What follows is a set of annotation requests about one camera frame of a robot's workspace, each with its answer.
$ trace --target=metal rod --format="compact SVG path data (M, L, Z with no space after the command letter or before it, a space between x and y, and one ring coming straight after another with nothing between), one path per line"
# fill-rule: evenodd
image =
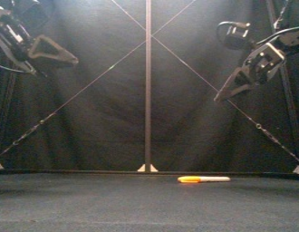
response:
M145 172L151 172L151 66L152 66L152 43L151 43L151 0L147 0L147 82L145 82Z

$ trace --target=orange marker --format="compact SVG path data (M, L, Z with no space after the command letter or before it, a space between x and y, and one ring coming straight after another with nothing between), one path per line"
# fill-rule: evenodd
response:
M196 177L186 176L178 178L178 181L182 183L202 183L202 182L227 182L231 181L228 177Z

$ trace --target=vertical pole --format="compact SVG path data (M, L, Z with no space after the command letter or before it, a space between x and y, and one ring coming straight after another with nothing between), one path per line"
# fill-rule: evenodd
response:
M272 0L267 0L267 10L270 13L270 23L271 23L271 27L272 27L271 30L272 30L272 33L275 33L276 29L275 29L274 23L278 21L278 17L276 17L275 6L274 6ZM292 88L291 88L290 75L288 75L286 64L280 67L280 77L282 77L282 83L283 83L283 87L284 87L287 106L288 106L288 114L290 114L290 119L291 119L295 153L299 156L299 120L298 120L298 115L295 112Z
M145 172L151 172L151 0L147 0Z

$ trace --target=black backdrop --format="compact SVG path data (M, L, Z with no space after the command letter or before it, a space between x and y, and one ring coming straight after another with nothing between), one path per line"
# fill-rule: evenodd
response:
M0 149L96 82L1 162L9 169L137 170L145 163L147 3L40 2L51 19L31 34L55 39L80 63L48 70L48 78L17 77ZM271 35L266 1L152 1L152 164L160 171L292 171L280 146L228 102L214 101L248 54L218 42L223 21L251 22L255 40ZM0 99L9 80L0 72ZM234 102L294 150L280 77Z

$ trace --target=gray carpet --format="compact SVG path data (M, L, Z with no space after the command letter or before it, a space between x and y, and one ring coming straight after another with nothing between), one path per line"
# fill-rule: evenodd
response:
M176 176L0 175L0 232L299 232L299 180Z

